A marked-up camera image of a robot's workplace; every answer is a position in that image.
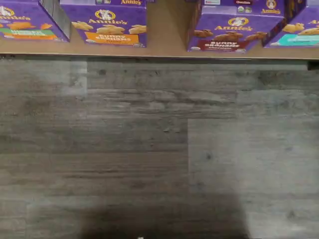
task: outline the gray vinyl floor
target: gray vinyl floor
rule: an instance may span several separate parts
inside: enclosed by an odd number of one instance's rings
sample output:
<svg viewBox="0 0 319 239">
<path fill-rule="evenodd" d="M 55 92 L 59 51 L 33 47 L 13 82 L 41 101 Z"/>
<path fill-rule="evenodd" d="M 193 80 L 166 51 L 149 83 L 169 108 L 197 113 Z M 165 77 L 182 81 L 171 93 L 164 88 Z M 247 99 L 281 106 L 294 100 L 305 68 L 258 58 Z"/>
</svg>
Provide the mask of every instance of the gray vinyl floor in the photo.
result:
<svg viewBox="0 0 319 239">
<path fill-rule="evenodd" d="M 0 69 L 1 239 L 319 238 L 319 71 Z"/>
</svg>

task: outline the annie's cracker box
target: annie's cracker box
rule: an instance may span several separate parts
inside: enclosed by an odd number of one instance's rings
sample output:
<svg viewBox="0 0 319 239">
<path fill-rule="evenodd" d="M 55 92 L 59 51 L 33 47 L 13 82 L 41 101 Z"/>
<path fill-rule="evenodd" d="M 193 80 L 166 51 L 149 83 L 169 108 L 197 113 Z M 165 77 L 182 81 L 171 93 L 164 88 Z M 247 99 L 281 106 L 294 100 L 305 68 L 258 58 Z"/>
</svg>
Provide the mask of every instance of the annie's cracker box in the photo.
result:
<svg viewBox="0 0 319 239">
<path fill-rule="evenodd" d="M 58 0 L 0 0 L 0 35 L 69 41 L 71 22 Z"/>
<path fill-rule="evenodd" d="M 246 52 L 284 18 L 284 0 L 199 0 L 189 51 Z"/>
<path fill-rule="evenodd" d="M 286 19 L 265 47 L 319 47 L 319 0 L 287 0 Z"/>
<path fill-rule="evenodd" d="M 145 0 L 61 0 L 87 43 L 146 47 Z"/>
</svg>

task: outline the teal label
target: teal label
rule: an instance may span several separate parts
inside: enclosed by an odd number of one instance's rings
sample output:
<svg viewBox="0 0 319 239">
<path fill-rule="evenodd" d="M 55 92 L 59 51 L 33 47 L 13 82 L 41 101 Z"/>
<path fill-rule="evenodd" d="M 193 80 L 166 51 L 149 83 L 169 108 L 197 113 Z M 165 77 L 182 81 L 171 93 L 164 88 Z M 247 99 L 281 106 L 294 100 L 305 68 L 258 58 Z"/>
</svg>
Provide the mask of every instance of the teal label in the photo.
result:
<svg viewBox="0 0 319 239">
<path fill-rule="evenodd" d="M 0 28 L 0 32 L 5 34 L 13 34 L 19 36 L 52 36 L 51 30 L 11 30 L 8 28 Z"/>
<path fill-rule="evenodd" d="M 314 46 L 319 45 L 319 35 L 284 35 L 277 42 L 279 46 Z"/>
</svg>

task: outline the store shelf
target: store shelf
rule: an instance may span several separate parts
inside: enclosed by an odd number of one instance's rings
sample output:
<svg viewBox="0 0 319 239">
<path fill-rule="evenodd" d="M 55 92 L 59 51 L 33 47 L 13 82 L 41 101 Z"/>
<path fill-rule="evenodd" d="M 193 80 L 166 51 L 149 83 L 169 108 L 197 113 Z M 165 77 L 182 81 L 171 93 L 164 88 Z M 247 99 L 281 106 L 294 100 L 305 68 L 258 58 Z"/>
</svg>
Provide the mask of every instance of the store shelf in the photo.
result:
<svg viewBox="0 0 319 239">
<path fill-rule="evenodd" d="M 318 60 L 319 48 L 266 49 L 261 45 L 246 54 L 187 52 L 186 32 L 194 5 L 184 0 L 158 0 L 149 8 L 147 48 L 88 45 L 75 29 L 71 43 L 1 40 L 0 54 L 81 55 L 118 57 L 169 58 L 249 58 L 249 59 L 307 59 Z"/>
</svg>

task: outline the annie's logo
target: annie's logo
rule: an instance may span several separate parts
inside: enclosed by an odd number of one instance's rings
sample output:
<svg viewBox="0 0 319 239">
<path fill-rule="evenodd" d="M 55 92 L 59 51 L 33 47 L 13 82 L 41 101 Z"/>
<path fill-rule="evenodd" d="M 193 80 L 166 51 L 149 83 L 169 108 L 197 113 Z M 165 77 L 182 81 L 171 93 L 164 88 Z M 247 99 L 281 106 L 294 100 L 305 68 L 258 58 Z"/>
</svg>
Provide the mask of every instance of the annie's logo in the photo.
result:
<svg viewBox="0 0 319 239">
<path fill-rule="evenodd" d="M 135 5 L 142 5 L 141 0 L 122 0 L 121 4 L 135 4 Z"/>
<path fill-rule="evenodd" d="M 308 24 L 319 24 L 319 20 L 312 20 Z"/>
<path fill-rule="evenodd" d="M 123 20 L 116 21 L 115 20 L 115 18 L 116 18 L 115 13 L 112 11 L 109 11 L 109 10 L 105 10 L 105 9 L 100 9 L 100 10 L 96 11 L 95 16 L 99 20 L 90 19 L 89 23 L 106 23 L 106 24 L 123 24 L 123 25 L 128 24 L 127 21 L 123 21 Z"/>
<path fill-rule="evenodd" d="M 5 6 L 0 6 L 0 19 L 31 20 L 30 17 L 15 16 L 14 11 Z"/>
<path fill-rule="evenodd" d="M 249 23 L 249 20 L 245 17 L 236 17 L 228 21 L 228 24 L 231 26 L 244 26 Z"/>
<path fill-rule="evenodd" d="M 280 14 L 279 9 L 275 9 L 277 6 L 276 0 L 267 0 L 266 1 L 266 6 L 268 9 L 262 9 L 261 13 L 274 13 L 274 14 Z"/>
<path fill-rule="evenodd" d="M 228 24 L 230 26 L 217 26 L 215 30 L 242 30 L 242 31 L 251 31 L 251 27 L 243 27 L 248 24 L 249 20 L 245 17 L 235 17 L 229 19 Z"/>
<path fill-rule="evenodd" d="M 102 10 L 102 9 L 96 11 L 95 16 L 99 19 L 109 20 L 109 21 L 115 19 L 116 17 L 114 12 L 109 10 Z"/>
</svg>

